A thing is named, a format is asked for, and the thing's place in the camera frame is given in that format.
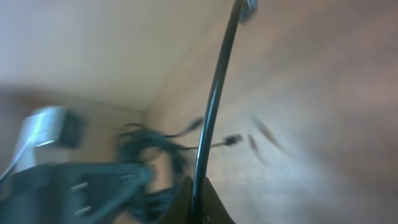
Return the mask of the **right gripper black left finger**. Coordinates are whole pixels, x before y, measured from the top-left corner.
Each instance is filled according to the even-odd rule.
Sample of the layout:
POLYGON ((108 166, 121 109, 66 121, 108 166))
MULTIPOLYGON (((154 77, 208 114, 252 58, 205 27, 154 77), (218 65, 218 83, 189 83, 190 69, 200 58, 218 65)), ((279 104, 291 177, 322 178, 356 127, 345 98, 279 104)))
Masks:
POLYGON ((152 180, 139 164, 44 164, 11 175, 1 224, 111 223, 152 180))

